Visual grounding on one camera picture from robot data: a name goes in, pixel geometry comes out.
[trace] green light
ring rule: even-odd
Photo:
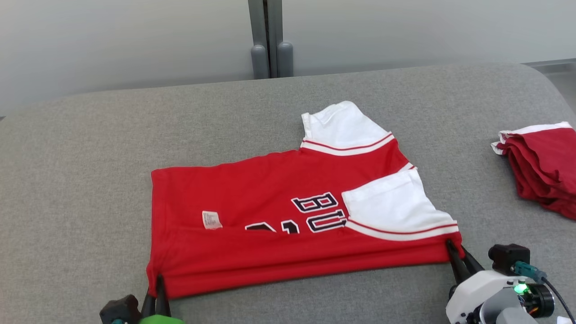
[[[517,293],[520,293],[520,294],[524,293],[527,290],[528,290],[528,286],[526,284],[520,284],[520,285],[517,285],[516,287],[514,287],[514,291]]]

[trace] white wall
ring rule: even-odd
[[[294,75],[576,58],[574,0],[283,0]]]
[[[246,0],[0,1],[0,115],[101,89],[252,78]]]

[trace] gray cushion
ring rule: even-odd
[[[525,245],[576,308],[576,222],[519,199],[508,162],[490,149],[499,130],[576,125],[576,116],[539,72],[485,64],[88,93],[7,116],[0,323],[99,323],[109,299],[142,301],[150,171],[295,149],[300,114],[342,100],[395,134],[485,267],[493,244]],[[452,284],[448,264],[426,265],[211,293],[172,308],[188,323],[445,323]]]

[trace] folded jersey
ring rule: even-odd
[[[152,172],[149,293],[169,298],[363,269],[447,262],[456,222],[394,136],[349,101],[303,114],[298,150]]]
[[[518,195],[576,219],[576,131],[567,122],[498,133],[496,154],[506,155]]]

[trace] folded red shirt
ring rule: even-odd
[[[499,132],[492,143],[506,155],[518,195],[576,219],[576,131],[567,122]]]

